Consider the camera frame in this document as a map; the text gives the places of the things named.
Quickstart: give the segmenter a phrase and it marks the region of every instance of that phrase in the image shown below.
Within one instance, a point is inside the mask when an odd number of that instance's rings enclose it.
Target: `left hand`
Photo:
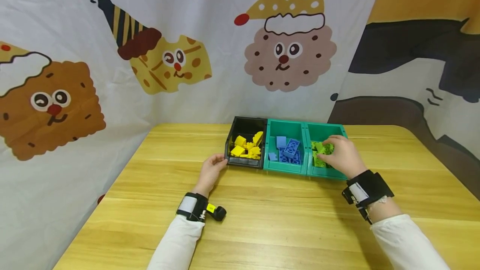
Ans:
[[[200,170],[200,177],[192,193],[198,193],[208,198],[215,182],[217,182],[220,171],[225,169],[228,160],[223,153],[214,154],[205,160]]]

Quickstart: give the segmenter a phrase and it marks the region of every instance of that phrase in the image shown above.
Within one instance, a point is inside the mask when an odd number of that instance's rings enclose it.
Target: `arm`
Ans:
[[[215,154],[203,162],[192,193],[208,198],[227,162],[223,154]],[[204,226],[203,222],[189,221],[185,216],[177,215],[155,249],[147,270],[187,270]]]
[[[367,171],[352,141],[342,135],[332,135],[324,144],[333,144],[331,155],[318,157],[348,179]],[[400,210],[393,198],[384,197],[367,207],[378,244],[395,269],[449,269],[442,257],[420,228]]]

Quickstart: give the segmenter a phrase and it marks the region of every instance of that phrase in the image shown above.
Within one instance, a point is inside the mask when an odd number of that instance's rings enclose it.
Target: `white sleeve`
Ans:
[[[147,270],[188,270],[205,223],[177,215],[155,250]]]
[[[410,216],[390,217],[374,223],[370,229],[394,269],[449,269]]]

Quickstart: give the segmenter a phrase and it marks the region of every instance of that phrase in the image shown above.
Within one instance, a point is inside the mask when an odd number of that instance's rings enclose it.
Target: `black wrist strap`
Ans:
[[[181,201],[177,214],[186,216],[189,221],[205,222],[207,205],[207,197],[189,192]]]
[[[355,204],[363,219],[370,221],[367,206],[382,197],[394,197],[386,182],[379,173],[367,170],[347,181],[347,188],[342,192],[348,204]]]

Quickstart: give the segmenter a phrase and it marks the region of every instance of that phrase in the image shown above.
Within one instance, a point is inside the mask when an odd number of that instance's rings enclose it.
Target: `wooden table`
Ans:
[[[163,124],[141,144],[55,270],[144,270],[202,161],[230,125]],[[409,131],[348,126],[365,163],[452,269],[479,269],[480,203]],[[211,195],[191,270],[391,269],[345,182],[230,167]]]

